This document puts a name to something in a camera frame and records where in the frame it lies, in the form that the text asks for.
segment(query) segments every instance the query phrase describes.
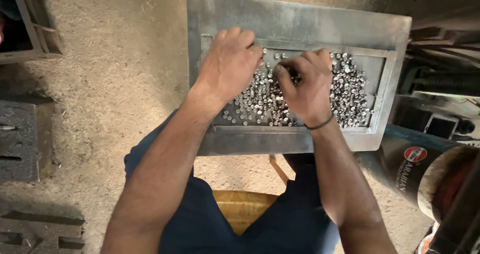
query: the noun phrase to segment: dark navy clothing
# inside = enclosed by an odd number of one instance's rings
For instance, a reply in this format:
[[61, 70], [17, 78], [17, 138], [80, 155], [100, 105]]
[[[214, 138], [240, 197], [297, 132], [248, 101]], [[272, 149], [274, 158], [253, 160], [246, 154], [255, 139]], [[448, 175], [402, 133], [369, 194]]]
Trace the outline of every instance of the dark navy clothing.
[[[126, 181], [175, 112], [125, 156]], [[194, 177], [192, 169], [180, 206], [165, 226], [158, 252], [333, 253], [339, 230], [320, 202], [313, 154], [284, 157], [296, 172], [295, 180], [288, 181], [285, 193], [242, 236], [233, 232], [215, 202], [212, 189], [207, 182]]]

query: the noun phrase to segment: red and white logo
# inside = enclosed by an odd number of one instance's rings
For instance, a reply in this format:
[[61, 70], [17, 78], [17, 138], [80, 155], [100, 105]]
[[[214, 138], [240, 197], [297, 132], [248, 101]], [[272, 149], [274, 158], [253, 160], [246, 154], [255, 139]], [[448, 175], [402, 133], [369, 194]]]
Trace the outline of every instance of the red and white logo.
[[405, 159], [411, 162], [422, 161], [427, 156], [427, 150], [423, 147], [410, 147], [403, 153]]

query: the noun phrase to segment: finger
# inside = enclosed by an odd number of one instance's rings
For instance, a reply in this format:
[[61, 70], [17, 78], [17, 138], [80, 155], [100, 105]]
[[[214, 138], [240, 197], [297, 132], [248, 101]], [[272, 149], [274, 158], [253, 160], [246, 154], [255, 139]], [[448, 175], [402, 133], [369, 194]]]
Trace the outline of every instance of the finger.
[[320, 60], [325, 62], [325, 64], [328, 64], [328, 62], [330, 62], [330, 52], [327, 49], [318, 50], [317, 55], [320, 58]]
[[226, 29], [220, 30], [220, 31], [216, 34], [215, 39], [219, 39], [219, 40], [224, 39], [225, 36], [227, 35], [227, 32], [228, 32], [228, 31], [227, 31]]
[[263, 60], [263, 58], [261, 58], [258, 62], [257, 62], [257, 66], [258, 67], [261, 67], [265, 64], [265, 61]]
[[330, 58], [330, 52], [323, 48], [323, 49], [320, 49], [320, 50], [316, 50], [315, 51], [315, 54], [318, 56], [318, 58], [320, 59], [320, 61], [322, 62], [322, 64], [325, 64], [326, 65], [326, 68], [329, 69], [330, 71], [332, 71], [332, 59]]
[[252, 30], [245, 30], [240, 33], [237, 39], [242, 48], [248, 48], [255, 40], [255, 33]]
[[260, 62], [260, 59], [264, 56], [263, 49], [260, 46], [252, 45], [249, 49], [249, 62]]
[[310, 63], [312, 63], [313, 65], [315, 65], [317, 67], [323, 63], [320, 60], [320, 58], [318, 57], [318, 55], [313, 51], [304, 51], [300, 56], [304, 57]]
[[300, 73], [303, 79], [309, 79], [313, 73], [312, 64], [304, 57], [297, 56], [294, 58], [288, 58], [278, 63], [285, 68], [290, 68]]
[[282, 89], [282, 94], [285, 100], [294, 98], [297, 93], [297, 89], [292, 83], [289, 71], [280, 64], [274, 68], [274, 71], [278, 77], [278, 83]]
[[228, 38], [228, 39], [236, 38], [238, 35], [240, 35], [240, 32], [241, 32], [240, 27], [234, 26], [227, 32], [225, 38]]

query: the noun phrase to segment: dusty floor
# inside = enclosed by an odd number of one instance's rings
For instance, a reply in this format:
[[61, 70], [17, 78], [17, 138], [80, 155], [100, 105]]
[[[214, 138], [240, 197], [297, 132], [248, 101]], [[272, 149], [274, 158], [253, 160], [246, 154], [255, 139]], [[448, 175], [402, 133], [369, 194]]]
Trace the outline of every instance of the dusty floor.
[[[380, 12], [385, 4], [285, 1]], [[64, 58], [2, 66], [0, 89], [56, 101], [59, 168], [40, 183], [0, 185], [0, 209], [83, 217], [84, 252], [98, 253], [123, 189], [123, 156], [188, 91], [186, 0], [48, 0], [47, 7], [62, 37]], [[293, 178], [284, 160], [280, 165]], [[267, 156], [199, 158], [195, 174], [213, 189], [280, 194], [285, 188]], [[370, 183], [397, 250], [411, 253], [431, 220]]]

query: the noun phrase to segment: black wristband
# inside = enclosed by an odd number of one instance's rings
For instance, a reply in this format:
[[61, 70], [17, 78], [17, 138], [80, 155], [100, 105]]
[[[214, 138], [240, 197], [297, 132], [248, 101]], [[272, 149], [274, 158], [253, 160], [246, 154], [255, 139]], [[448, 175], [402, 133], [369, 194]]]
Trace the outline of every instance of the black wristband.
[[325, 126], [326, 124], [328, 124], [330, 121], [332, 121], [332, 118], [333, 118], [333, 113], [332, 113], [332, 116], [330, 116], [330, 118], [325, 123], [322, 123], [319, 126], [316, 126], [316, 127], [313, 127], [313, 128], [310, 128], [309, 126], [307, 126], [307, 124], [305, 124], [305, 127], [307, 127], [308, 130], [319, 129], [319, 128]]

